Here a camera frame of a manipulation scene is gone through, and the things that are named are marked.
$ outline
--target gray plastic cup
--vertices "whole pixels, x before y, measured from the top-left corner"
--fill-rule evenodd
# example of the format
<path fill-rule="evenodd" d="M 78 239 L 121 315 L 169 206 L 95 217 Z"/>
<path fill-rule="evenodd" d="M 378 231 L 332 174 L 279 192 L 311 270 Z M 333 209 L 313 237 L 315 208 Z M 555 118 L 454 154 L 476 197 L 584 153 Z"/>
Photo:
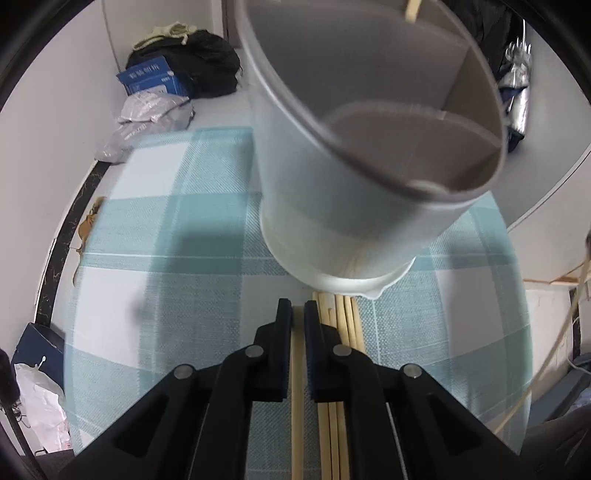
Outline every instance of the gray plastic cup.
<path fill-rule="evenodd" d="M 477 45 L 439 1 L 424 0 L 415 24 L 402 9 L 237 3 L 263 235 L 320 290 L 379 295 L 504 163 L 501 103 Z"/>

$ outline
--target gray plastic bag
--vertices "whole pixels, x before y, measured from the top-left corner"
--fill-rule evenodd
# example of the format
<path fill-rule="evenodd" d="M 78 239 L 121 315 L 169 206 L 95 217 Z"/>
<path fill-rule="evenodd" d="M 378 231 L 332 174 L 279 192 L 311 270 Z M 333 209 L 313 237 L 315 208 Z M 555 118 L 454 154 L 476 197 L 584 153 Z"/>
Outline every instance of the gray plastic bag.
<path fill-rule="evenodd" d="M 158 92 L 137 92 L 123 105 L 121 126 L 95 155 L 95 160 L 124 163 L 146 135 L 185 130 L 193 117 L 189 97 Z"/>

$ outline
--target white plastic bag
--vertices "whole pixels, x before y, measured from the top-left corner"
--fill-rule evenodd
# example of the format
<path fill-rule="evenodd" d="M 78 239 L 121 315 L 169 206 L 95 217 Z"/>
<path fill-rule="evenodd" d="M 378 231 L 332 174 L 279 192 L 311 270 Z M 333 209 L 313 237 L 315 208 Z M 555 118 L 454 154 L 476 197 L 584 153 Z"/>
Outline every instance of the white plastic bag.
<path fill-rule="evenodd" d="M 27 420 L 48 453 L 72 448 L 60 386 L 38 367 L 16 364 L 17 383 Z"/>

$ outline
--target beige cloth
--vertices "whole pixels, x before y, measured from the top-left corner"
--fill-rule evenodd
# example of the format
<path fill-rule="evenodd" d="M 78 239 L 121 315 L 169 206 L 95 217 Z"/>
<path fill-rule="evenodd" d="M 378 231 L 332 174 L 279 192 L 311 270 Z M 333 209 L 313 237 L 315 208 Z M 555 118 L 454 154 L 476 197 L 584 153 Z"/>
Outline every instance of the beige cloth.
<path fill-rule="evenodd" d="M 195 25 L 187 25 L 180 22 L 172 23 L 166 27 L 154 27 L 150 35 L 134 45 L 134 51 L 147 47 L 163 38 L 182 38 L 183 41 L 181 43 L 186 45 L 189 40 L 189 35 L 196 31 L 197 27 Z"/>

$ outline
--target black backpack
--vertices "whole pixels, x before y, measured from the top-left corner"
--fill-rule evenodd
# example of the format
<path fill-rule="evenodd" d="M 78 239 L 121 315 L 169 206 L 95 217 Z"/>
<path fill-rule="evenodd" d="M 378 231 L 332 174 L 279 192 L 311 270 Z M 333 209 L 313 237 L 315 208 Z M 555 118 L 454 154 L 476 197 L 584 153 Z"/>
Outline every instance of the black backpack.
<path fill-rule="evenodd" d="M 163 38 L 135 50 L 125 68 L 163 56 L 191 98 L 218 97 L 236 91 L 240 59 L 226 40 L 207 30 L 197 30 L 188 36 L 186 45 L 182 41 Z"/>

